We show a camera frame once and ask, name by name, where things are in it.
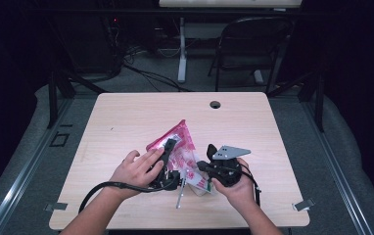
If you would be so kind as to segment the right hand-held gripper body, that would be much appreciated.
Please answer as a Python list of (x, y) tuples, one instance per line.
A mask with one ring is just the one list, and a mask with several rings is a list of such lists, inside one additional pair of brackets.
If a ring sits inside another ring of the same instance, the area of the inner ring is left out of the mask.
[(242, 167), (237, 158), (250, 153), (250, 150), (227, 145), (219, 149), (216, 149), (214, 145), (209, 145), (211, 167), (209, 177), (216, 178), (224, 187), (233, 186), (240, 180), (242, 174)]

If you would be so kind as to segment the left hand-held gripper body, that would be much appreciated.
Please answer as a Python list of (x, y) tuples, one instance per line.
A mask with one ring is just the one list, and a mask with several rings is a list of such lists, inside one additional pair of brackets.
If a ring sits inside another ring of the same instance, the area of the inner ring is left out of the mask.
[(176, 202), (176, 208), (181, 208), (181, 198), (183, 197), (184, 187), (186, 185), (186, 179), (181, 175), (178, 170), (169, 170), (167, 166), (164, 166), (158, 176), (149, 184), (150, 188), (156, 191), (166, 190), (174, 191), (177, 188), (180, 189)]

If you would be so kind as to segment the pink and clear plastic bag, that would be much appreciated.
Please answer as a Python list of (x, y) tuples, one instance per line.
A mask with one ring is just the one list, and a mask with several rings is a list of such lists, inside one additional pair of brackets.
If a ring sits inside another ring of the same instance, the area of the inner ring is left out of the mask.
[(146, 150), (163, 147), (168, 139), (176, 141), (169, 155), (168, 169), (178, 170), (181, 178), (185, 180), (197, 196), (210, 193), (212, 185), (209, 183), (209, 177), (200, 171), (197, 166), (200, 158), (184, 119), (162, 137), (147, 145)]

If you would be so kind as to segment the person's right hand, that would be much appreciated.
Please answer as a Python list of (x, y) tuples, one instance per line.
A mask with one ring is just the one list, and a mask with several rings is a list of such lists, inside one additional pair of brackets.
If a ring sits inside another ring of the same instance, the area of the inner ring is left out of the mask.
[(231, 187), (224, 187), (217, 179), (211, 180), (216, 190), (224, 195), (230, 205), (238, 212), (246, 212), (257, 208), (252, 180), (241, 174), (240, 180)]

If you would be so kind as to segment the person's left hand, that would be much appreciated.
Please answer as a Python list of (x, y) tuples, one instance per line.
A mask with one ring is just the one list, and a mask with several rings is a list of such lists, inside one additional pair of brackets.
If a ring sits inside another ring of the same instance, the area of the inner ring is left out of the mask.
[(160, 161), (163, 153), (163, 148), (150, 150), (143, 155), (136, 150), (131, 151), (116, 168), (110, 180), (146, 188), (164, 167), (164, 162)]

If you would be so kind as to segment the grey tape piece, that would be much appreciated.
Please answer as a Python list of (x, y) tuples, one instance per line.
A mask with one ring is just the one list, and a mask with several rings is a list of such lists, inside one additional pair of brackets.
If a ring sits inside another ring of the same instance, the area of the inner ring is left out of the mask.
[(67, 204), (65, 203), (53, 203), (47, 204), (44, 208), (46, 212), (53, 212), (53, 211), (64, 211), (67, 208)]
[(311, 207), (315, 205), (315, 202), (312, 199), (307, 199), (299, 203), (292, 204), (292, 207), (295, 211), (309, 211)]

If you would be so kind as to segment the black folding chair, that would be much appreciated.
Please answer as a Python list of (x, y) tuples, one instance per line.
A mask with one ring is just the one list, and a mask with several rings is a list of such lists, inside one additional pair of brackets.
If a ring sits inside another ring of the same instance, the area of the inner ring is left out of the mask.
[(292, 21), (283, 17), (246, 17), (229, 23), (221, 32), (208, 72), (215, 70), (214, 90), (219, 90), (221, 71), (269, 70), (268, 91), (280, 46), (292, 28)]

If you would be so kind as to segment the black equipment cabinet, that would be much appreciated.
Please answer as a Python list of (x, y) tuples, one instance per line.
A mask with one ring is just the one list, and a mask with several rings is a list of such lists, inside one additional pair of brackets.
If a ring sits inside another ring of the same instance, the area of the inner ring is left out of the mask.
[(113, 73), (117, 61), (108, 31), (100, 17), (74, 16), (70, 24), (70, 53), (83, 73)]

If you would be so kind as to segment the aluminium floor rail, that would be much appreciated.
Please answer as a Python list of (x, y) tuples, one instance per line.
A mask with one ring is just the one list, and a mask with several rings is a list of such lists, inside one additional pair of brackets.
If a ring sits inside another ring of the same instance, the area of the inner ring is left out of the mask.
[(0, 177), (0, 235), (40, 166), (49, 142), (55, 137), (60, 121), (72, 102), (73, 99), (60, 102), (58, 117), (50, 128), (45, 123), (49, 104), (44, 102), (37, 104), (29, 127)]
[(308, 118), (311, 128), (318, 139), (321, 148), (324, 152), (324, 161), (333, 177), (334, 183), (339, 191), (339, 194), (344, 202), (347, 212), (351, 217), (352, 224), (354, 225), (358, 235), (374, 235), (361, 206), (354, 195), (347, 178), (340, 167), (335, 153), (324, 132), (319, 130), (314, 120), (314, 109), (310, 103), (302, 103), (304, 112)]

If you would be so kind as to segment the black metal frame stand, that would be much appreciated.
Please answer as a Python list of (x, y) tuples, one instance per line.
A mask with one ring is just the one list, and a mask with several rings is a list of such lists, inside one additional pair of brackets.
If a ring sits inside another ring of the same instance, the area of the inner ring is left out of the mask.
[(73, 81), (83, 85), (97, 94), (106, 93), (105, 89), (98, 87), (92, 82), (84, 79), (76, 72), (72, 72), (71, 70), (53, 70), (48, 77), (50, 111), (48, 128), (52, 128), (59, 117), (57, 92), (60, 91), (66, 99), (73, 99), (76, 94), (76, 91), (71, 85)]
[(267, 93), (268, 97), (275, 97), (293, 86), (303, 83), (303, 88), (298, 94), (301, 102), (308, 102), (312, 96), (315, 96), (314, 106), (314, 123), (320, 132), (324, 131), (323, 127), (323, 104), (324, 104), (324, 85), (325, 80), (320, 71), (308, 72), (292, 81), (280, 85), (278, 88), (273, 89)]

